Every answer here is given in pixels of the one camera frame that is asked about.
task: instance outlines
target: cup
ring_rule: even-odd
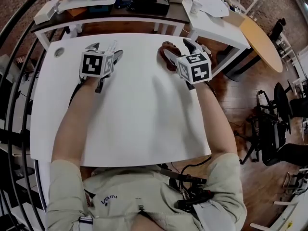
[[[201,8],[202,8],[202,4],[198,1],[193,0],[191,13],[197,14]]]

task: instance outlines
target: metal railing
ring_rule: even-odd
[[[10,20],[8,21],[8,23],[5,25],[5,27],[3,28],[3,30],[0,32],[0,48],[3,46],[5,40],[7,39],[8,35],[11,33],[11,31],[13,30],[13,28],[15,27],[15,25],[18,23],[18,21],[22,18],[22,16],[26,13],[26,11],[36,2],[37,0],[27,0],[16,12],[15,14],[10,18]],[[27,34],[29,33],[31,27],[34,25],[34,21],[32,21],[28,27],[24,30],[24,32],[22,33],[20,39],[18,40],[11,56],[10,56],[10,59],[9,59],[9,62],[7,64],[7,67],[5,68],[5,71],[2,75],[2,78],[1,78],[1,81],[0,81],[0,95],[1,93],[3,93],[3,83],[4,83],[4,80],[6,79],[9,71],[10,71],[10,68],[11,68],[11,65],[13,63],[13,60],[21,46],[21,44],[23,43],[25,37],[27,36]],[[52,37],[54,36],[54,33],[55,33],[56,30],[53,30],[51,35],[50,35],[50,38],[49,40],[52,39]],[[21,67],[21,70],[20,70],[20,74],[19,74],[19,77],[16,81],[16,85],[14,87],[14,89],[12,90],[13,92],[13,97],[12,97],[12,102],[11,102],[11,105],[10,107],[7,107],[7,114],[8,114],[8,117],[6,116],[6,119],[5,119],[5,125],[4,125],[4,129],[8,131],[9,134],[12,133],[12,128],[13,128],[13,116],[14,116],[14,110],[15,110],[15,105],[16,105],[16,97],[18,96],[18,91],[19,91],[19,87],[20,87],[20,84],[21,84],[21,80],[22,80],[22,77],[24,75],[24,72],[26,70],[26,67],[27,67],[27,63],[28,61],[30,60],[30,57],[31,57],[31,54],[33,53],[34,51],[34,48],[35,46],[37,45],[38,43],[38,39],[35,39],[34,42],[32,43],[27,55],[26,55],[26,58],[23,62],[23,65]],[[26,132],[26,122],[27,122],[27,110],[29,109],[29,103],[30,103],[30,97],[31,97],[31,93],[32,93],[32,90],[33,90],[33,86],[34,86],[34,83],[35,83],[35,79],[36,79],[36,76],[38,74],[38,71],[40,70],[41,68],[41,64],[43,62],[43,59],[44,59],[44,56],[45,56],[45,50],[42,51],[40,57],[39,57],[39,60],[35,66],[35,69],[34,69],[34,74],[32,75],[32,79],[30,81],[30,85],[29,85],[29,89],[28,89],[28,93],[27,93],[27,97],[26,97],[26,103],[25,103],[25,107],[24,107],[24,114],[23,114],[23,121],[22,121],[22,130],[21,130],[21,136],[22,136],[22,169],[23,169],[23,173],[24,173],[24,176],[25,176],[25,180],[26,180],[26,188],[27,188],[27,193],[28,193],[28,196],[29,196],[29,199],[30,199],[30,202],[31,202],[31,205],[32,205],[32,208],[33,208],[33,211],[34,211],[34,214],[38,220],[38,223],[40,225],[40,228],[43,230],[45,230],[45,227],[44,227],[44,224],[42,222],[42,220],[40,219],[40,216],[38,214],[38,211],[37,211],[37,208],[34,206],[34,202],[33,202],[33,198],[32,198],[32,194],[31,194],[31,187],[30,187],[30,181],[29,181],[29,175],[28,175],[28,171],[27,171],[27,162],[26,162],[26,145],[25,145],[25,141],[26,141],[26,136],[25,136],[25,132]],[[13,144],[13,141],[12,141],[12,138],[11,136],[8,137],[8,162],[9,162],[9,172],[10,172],[10,177],[11,177],[11,182],[12,182],[12,186],[13,186],[13,191],[14,191],[14,195],[16,197],[16,200],[18,202],[18,205],[21,209],[21,212],[22,212],[22,215],[25,219],[25,222],[26,222],[26,225],[27,227],[33,231],[33,227],[29,221],[29,218],[24,210],[24,207],[20,201],[20,198],[19,198],[19,195],[18,195],[18,192],[16,190],[16,182],[15,182],[15,179],[14,179],[14,171],[13,171],[13,159],[12,159],[12,144]],[[38,168],[38,161],[35,160],[35,173],[37,176],[39,176],[39,168]],[[40,180],[38,178],[38,189],[39,189],[39,195],[40,195],[40,198],[41,198],[41,202],[42,202],[42,206],[43,206],[43,209],[44,211],[46,211],[46,202],[45,202],[45,199],[44,199],[44,195],[43,195],[43,192],[42,192],[42,186],[41,186],[41,183],[40,183]],[[4,205],[7,209],[7,212],[8,212],[8,215],[13,223],[13,225],[15,226],[16,230],[21,230],[22,228],[22,225],[19,224],[18,222],[16,222],[16,219],[14,218],[14,216],[12,215],[11,211],[10,211],[10,207],[8,205],[8,202],[7,202],[7,199],[5,197],[5,194],[4,194],[4,191],[3,189],[0,189],[0,193],[1,193],[1,197],[4,201]]]

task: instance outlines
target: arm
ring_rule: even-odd
[[[98,81],[88,79],[73,98],[54,140],[52,162],[63,159],[80,166]]]
[[[235,138],[212,90],[204,83],[196,84],[195,88],[202,111],[206,138],[213,157],[207,169],[205,190],[215,193],[212,200],[227,211],[238,231],[243,227],[247,210],[243,201]]]
[[[212,90],[204,83],[195,85],[204,128],[213,159],[224,153],[237,155],[234,134]]]
[[[97,82],[90,78],[78,90],[54,141],[46,215],[49,231],[73,230],[79,217],[88,214],[79,166]]]

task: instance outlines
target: brown table top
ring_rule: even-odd
[[[247,38],[250,46],[261,59],[273,70],[281,73],[282,62],[275,46],[266,33],[249,17],[240,25],[242,33]]]
[[[79,14],[73,17],[69,12],[64,11],[61,14],[55,13],[52,18],[47,21],[43,22],[38,25],[34,25],[31,32],[36,32],[41,29],[45,29],[51,26],[73,22],[73,21],[80,21],[80,20],[87,20],[87,19],[95,19],[95,18],[102,18],[102,17],[141,17],[141,18],[151,18],[151,19],[158,19],[158,20],[167,20],[167,21],[174,21],[179,23],[188,24],[190,22],[187,13],[181,3],[171,3],[167,15],[159,15],[159,14],[146,14],[146,13],[138,13],[123,9],[116,9],[112,7],[110,13],[106,12],[96,12],[90,13],[86,11],[82,14]]]

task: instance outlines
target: forearm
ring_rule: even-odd
[[[233,131],[212,90],[204,83],[196,84],[195,88],[212,154],[237,154]]]
[[[51,161],[63,159],[80,166],[96,86],[96,80],[87,80],[76,93],[59,126]]]

